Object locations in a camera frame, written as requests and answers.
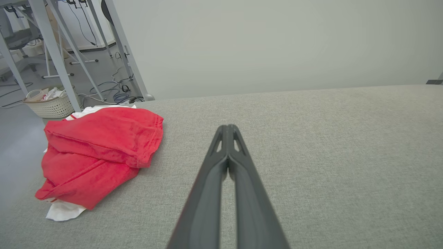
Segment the white woven laundry basket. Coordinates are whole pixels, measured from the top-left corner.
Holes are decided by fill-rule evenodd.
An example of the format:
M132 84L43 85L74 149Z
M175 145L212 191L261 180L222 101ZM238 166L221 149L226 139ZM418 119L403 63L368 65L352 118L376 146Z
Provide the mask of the white woven laundry basket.
M63 85L51 85L43 89L46 88L52 89L54 87L57 87L60 90L65 90ZM73 106L68 96L64 98L56 98L52 101L46 101L46 102L37 102L37 103L23 102L23 103L26 104L28 107L30 107L30 109L40 118L46 118L46 119L65 118L74 112Z

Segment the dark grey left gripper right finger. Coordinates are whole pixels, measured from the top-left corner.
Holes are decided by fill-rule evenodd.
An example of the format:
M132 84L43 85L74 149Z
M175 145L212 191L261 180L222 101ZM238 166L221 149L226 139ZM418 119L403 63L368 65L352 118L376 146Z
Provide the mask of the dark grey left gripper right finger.
M232 124L228 171L235 183L237 249L290 249L239 128Z

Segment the dark office chair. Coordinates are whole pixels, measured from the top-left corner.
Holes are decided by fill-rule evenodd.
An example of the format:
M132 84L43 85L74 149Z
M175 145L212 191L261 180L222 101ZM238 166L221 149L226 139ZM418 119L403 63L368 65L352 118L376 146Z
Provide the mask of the dark office chair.
M14 8L5 6L0 10L0 33L6 42L7 48L11 50L18 49L22 53L23 59L17 64L19 71L22 71L25 67L29 66L30 69L35 72L35 65L42 64L43 60L30 58L25 54L23 48L31 41L43 40L41 32L36 25L32 23L29 24L30 27L27 29L14 31L6 11L13 12Z

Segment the red shirt with white trim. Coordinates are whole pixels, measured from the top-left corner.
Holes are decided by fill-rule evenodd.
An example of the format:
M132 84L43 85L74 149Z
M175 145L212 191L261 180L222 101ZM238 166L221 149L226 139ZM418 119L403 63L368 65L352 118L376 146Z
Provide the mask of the red shirt with white trim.
M117 187L149 168L163 137L164 119L134 106L88 107L49 121L38 200L46 219L64 222L93 210Z

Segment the grey fabric sofa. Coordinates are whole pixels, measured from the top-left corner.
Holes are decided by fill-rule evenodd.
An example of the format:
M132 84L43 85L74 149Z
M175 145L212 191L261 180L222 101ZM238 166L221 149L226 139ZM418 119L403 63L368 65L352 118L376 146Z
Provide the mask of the grey fabric sofa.
M234 123L293 249L443 249L443 86L182 98L151 167L92 211L45 218L38 174L0 249L165 249L216 129Z

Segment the white tube stand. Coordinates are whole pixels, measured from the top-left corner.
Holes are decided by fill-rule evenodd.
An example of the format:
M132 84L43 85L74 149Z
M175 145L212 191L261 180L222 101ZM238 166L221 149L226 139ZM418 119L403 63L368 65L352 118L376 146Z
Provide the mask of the white tube stand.
M56 43L57 46L60 50L60 54L62 55L62 58L64 59L64 63L65 60L67 58L70 58L71 61L69 62L69 64L72 65L80 65L80 59L82 59L84 61L84 63L98 63L99 60L98 59L88 59L85 55L83 55L80 52L80 58L78 58L74 52L69 52L67 49L65 49L65 38L63 37L63 35L61 35L60 33L57 33L58 37L56 39ZM43 49L44 49L44 55L45 55L45 61L46 61L46 75L42 76L43 79L50 79L50 78L59 78L60 75L59 74L52 74L51 73L51 69L50 69L50 64L49 62L52 61L52 57L49 53L49 50L47 48L47 45L44 41L42 41L43 43Z

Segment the white clothes in basket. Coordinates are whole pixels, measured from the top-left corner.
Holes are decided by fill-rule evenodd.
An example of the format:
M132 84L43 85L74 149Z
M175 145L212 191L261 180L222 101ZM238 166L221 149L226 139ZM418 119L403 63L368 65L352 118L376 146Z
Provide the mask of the white clothes in basket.
M52 101L56 98L64 98L67 96L65 90L60 90L57 87L52 89L38 89L30 91L26 98L23 100L25 103L37 103L37 102L46 102Z

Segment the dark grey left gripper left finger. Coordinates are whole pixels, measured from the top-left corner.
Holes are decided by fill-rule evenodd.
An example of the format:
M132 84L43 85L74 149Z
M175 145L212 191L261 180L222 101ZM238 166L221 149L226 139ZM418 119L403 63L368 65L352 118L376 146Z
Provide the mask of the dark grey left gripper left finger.
M213 137L166 249L219 249L222 183L227 174L227 126Z

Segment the grey metal frame leg with foot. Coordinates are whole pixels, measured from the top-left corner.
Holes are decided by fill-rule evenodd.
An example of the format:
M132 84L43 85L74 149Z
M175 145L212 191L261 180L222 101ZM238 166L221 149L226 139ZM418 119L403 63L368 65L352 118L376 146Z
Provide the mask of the grey metal frame leg with foot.
M128 43L128 39L121 22L122 18L118 15L117 6L115 4L116 1L117 0L102 0L102 11L109 20L110 27L116 40L119 52L122 55L122 61L130 80L137 85L138 92L141 93L144 101L153 101L155 98L147 91L139 68L134 59L133 52L131 52L131 47Z

